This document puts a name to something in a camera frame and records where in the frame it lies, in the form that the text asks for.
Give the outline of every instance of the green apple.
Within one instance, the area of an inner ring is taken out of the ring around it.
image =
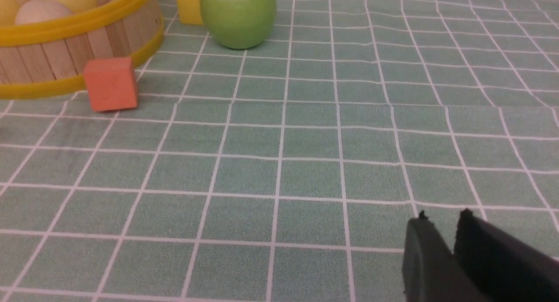
[[[230,49],[250,49],[269,37],[276,6],[276,0],[200,0],[200,14],[215,41]]]

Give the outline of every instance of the grid pattern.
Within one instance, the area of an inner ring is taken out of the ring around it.
[[[0,101],[0,302],[403,301],[405,224],[559,257],[559,0],[278,0],[181,25],[141,106]]]

